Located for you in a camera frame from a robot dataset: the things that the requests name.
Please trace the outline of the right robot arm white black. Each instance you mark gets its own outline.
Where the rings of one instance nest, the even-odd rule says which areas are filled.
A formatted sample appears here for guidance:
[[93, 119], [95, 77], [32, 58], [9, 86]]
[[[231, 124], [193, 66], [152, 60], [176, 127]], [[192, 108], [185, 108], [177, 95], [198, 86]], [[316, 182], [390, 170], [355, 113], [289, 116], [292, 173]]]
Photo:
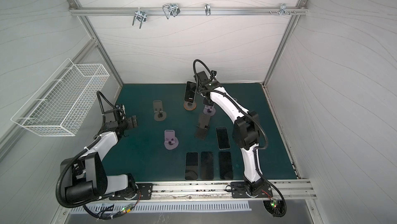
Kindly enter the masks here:
[[215, 80], [198, 82], [196, 90], [208, 101], [216, 103], [233, 122], [233, 139], [242, 152], [244, 162], [245, 190], [251, 197], [258, 195], [267, 183], [259, 163], [259, 138], [263, 136], [266, 145], [268, 140], [257, 113], [242, 107]]

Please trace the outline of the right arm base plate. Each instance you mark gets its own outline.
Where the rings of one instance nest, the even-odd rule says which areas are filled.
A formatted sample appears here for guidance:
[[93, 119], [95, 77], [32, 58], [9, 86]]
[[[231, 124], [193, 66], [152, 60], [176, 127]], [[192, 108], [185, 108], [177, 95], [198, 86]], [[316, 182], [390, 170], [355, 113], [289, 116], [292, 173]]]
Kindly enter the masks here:
[[225, 190], [230, 192], [232, 198], [240, 199], [240, 198], [273, 198], [273, 191], [271, 186], [266, 182], [260, 182], [258, 185], [254, 185], [253, 188], [250, 188], [243, 181], [234, 181], [231, 182]]

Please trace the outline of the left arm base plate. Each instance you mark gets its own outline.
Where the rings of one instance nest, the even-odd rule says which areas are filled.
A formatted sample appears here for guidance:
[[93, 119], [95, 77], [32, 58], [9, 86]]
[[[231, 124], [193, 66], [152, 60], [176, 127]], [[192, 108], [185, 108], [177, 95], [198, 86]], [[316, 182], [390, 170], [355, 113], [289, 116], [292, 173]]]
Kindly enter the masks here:
[[111, 196], [110, 200], [150, 200], [152, 197], [153, 184], [152, 183], [137, 183], [136, 191], [128, 193], [127, 196], [115, 195]]

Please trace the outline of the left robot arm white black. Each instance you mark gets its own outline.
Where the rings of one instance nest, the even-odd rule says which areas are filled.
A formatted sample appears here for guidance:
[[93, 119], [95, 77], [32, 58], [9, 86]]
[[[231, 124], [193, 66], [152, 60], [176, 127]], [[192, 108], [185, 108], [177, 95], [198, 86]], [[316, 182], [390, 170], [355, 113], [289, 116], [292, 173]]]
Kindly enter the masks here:
[[75, 157], [62, 161], [55, 187], [56, 199], [61, 206], [74, 208], [106, 197], [130, 199], [138, 194], [139, 188], [132, 174], [109, 176], [102, 163], [124, 131], [137, 126], [136, 116], [104, 123], [90, 145]]

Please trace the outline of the phone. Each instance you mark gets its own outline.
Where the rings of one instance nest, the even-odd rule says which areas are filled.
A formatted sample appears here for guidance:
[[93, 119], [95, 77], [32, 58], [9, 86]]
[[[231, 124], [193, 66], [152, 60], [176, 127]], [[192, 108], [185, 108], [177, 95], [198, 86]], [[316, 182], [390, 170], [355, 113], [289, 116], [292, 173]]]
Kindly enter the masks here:
[[201, 152], [200, 178], [202, 180], [214, 179], [214, 155], [212, 152]]
[[196, 94], [196, 82], [187, 81], [185, 87], [184, 101], [193, 103]]
[[220, 150], [226, 150], [231, 147], [227, 128], [225, 126], [216, 128], [216, 136], [217, 136], [218, 148]]
[[194, 181], [198, 179], [198, 157], [197, 152], [188, 152], [186, 154], [185, 180]]
[[232, 180], [234, 178], [230, 152], [219, 152], [219, 172], [222, 180]]

